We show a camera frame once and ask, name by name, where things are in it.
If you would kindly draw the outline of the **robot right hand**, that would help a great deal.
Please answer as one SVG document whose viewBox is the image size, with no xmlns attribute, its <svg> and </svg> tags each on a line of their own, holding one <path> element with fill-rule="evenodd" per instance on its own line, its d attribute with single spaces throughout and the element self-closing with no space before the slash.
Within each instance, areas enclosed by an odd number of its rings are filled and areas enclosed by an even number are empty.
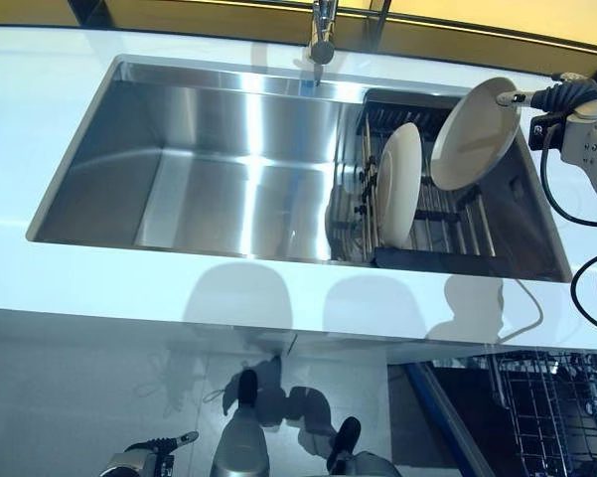
<svg viewBox="0 0 597 477">
<path fill-rule="evenodd" d="M 555 113 L 568 111 L 583 102 L 597 99 L 597 82 L 594 79 L 576 73 L 557 73 L 551 78 L 554 85 L 545 89 L 500 93 L 496 97 L 496 104 L 501 107 L 530 107 Z"/>
</svg>

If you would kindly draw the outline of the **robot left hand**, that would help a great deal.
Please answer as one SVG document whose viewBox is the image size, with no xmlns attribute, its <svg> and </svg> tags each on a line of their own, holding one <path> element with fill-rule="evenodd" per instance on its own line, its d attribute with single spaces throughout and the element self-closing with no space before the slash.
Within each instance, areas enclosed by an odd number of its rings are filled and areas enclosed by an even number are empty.
<svg viewBox="0 0 597 477">
<path fill-rule="evenodd" d="M 156 455 L 155 467 L 162 467 L 169 456 L 178 448 L 195 442 L 199 438 L 196 430 L 184 433 L 179 437 L 155 438 L 144 442 L 134 443 L 126 448 L 131 450 L 146 450 Z"/>
</svg>

